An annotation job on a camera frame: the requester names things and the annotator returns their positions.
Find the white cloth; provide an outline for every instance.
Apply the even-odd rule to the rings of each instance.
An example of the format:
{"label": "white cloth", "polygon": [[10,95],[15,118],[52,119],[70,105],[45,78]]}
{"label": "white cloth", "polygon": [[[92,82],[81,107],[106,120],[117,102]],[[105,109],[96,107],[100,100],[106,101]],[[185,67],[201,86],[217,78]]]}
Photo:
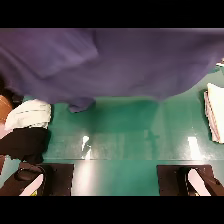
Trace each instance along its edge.
{"label": "white cloth", "polygon": [[212,132],[212,140],[224,143],[224,88],[208,83],[205,111]]}
{"label": "white cloth", "polygon": [[51,105],[40,100],[28,100],[12,110],[6,119],[5,130],[25,127],[48,127]]}

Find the black fabric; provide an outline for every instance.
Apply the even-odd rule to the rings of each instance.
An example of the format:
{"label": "black fabric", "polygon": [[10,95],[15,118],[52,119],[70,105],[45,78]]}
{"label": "black fabric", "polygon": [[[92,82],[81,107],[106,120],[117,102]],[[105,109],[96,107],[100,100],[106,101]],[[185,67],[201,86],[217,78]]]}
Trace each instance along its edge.
{"label": "black fabric", "polygon": [[0,140],[0,155],[9,155],[30,164],[43,161],[49,131],[45,128],[18,128]]}

